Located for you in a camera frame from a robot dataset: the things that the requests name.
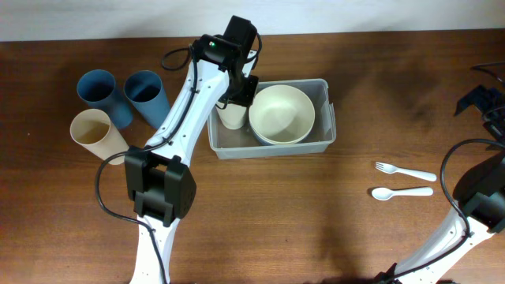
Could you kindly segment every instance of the white wall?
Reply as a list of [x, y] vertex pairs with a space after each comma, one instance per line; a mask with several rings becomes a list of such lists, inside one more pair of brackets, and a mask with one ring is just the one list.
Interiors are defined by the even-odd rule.
[[0, 0], [0, 41], [505, 28], [505, 0]]

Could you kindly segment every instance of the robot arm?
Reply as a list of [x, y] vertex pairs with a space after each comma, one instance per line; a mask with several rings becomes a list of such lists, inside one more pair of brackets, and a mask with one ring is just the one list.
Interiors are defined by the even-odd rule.
[[[397, 278], [401, 283], [437, 283], [470, 249], [493, 236], [488, 227], [472, 217], [467, 218], [472, 228], [472, 237], [454, 252], [418, 271]], [[465, 224], [454, 208], [444, 219], [439, 228], [411, 257], [400, 262], [395, 268], [395, 275], [434, 260], [449, 249], [455, 247], [465, 234]]]
[[[467, 140], [460, 145], [475, 142], [479, 143]], [[411, 257], [394, 265], [394, 273], [380, 277], [383, 280], [379, 283], [437, 283], [470, 249], [505, 229], [505, 151], [469, 170], [453, 195], [471, 229], [466, 241], [460, 244], [466, 235], [466, 224], [452, 208], [426, 243]], [[433, 263], [417, 269], [428, 262]]]
[[[256, 52], [251, 50], [255, 38], [256, 28], [250, 21], [233, 16], [224, 35], [203, 35], [195, 40], [190, 50], [193, 64], [189, 65], [182, 90], [147, 146], [160, 145], [171, 137], [170, 141], [150, 152], [132, 151], [125, 157], [128, 194], [135, 203], [137, 219], [155, 230], [153, 244], [148, 231], [139, 226], [137, 261], [130, 283], [163, 283], [153, 245], [160, 252], [170, 283], [169, 261], [175, 230], [196, 194], [196, 183], [189, 172], [196, 140], [218, 101], [243, 107], [252, 103], [258, 83], [257, 77], [249, 75], [257, 61]], [[159, 170], [159, 165], [166, 169]]]

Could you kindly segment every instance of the blue cup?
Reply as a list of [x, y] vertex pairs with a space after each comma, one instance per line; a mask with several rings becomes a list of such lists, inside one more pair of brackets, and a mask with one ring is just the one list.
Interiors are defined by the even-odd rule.
[[161, 78], [152, 71], [139, 71], [130, 76], [125, 82], [125, 95], [155, 129], [161, 126], [170, 111]]
[[118, 129], [133, 120], [132, 110], [116, 86], [114, 76], [105, 70], [92, 70], [77, 83], [77, 94], [91, 108], [103, 110]]

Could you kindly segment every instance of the white fork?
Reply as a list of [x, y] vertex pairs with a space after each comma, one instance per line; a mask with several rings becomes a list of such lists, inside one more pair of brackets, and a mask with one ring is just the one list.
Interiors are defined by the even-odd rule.
[[436, 181], [436, 174], [420, 171], [420, 170], [407, 170], [407, 169], [402, 169], [398, 168], [396, 166], [386, 164], [386, 163], [379, 163], [376, 162], [376, 169], [380, 170], [386, 174], [394, 174], [394, 173], [401, 173], [401, 174], [407, 174], [412, 177], [424, 179], [425, 181]]

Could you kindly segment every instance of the beige cup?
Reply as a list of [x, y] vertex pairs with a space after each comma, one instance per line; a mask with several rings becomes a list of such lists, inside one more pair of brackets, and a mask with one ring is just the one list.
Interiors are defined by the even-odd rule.
[[[70, 125], [70, 136], [80, 146], [103, 160], [119, 152], [128, 151], [125, 139], [109, 116], [101, 110], [90, 109], [78, 114]], [[119, 157], [109, 164], [119, 165], [124, 161], [125, 157]]]
[[[219, 107], [224, 107], [224, 103], [217, 102]], [[233, 103], [229, 103], [224, 110], [218, 110], [219, 118], [221, 118], [221, 122], [228, 129], [239, 129], [245, 124], [245, 120], [247, 118], [247, 107], [238, 106]]]

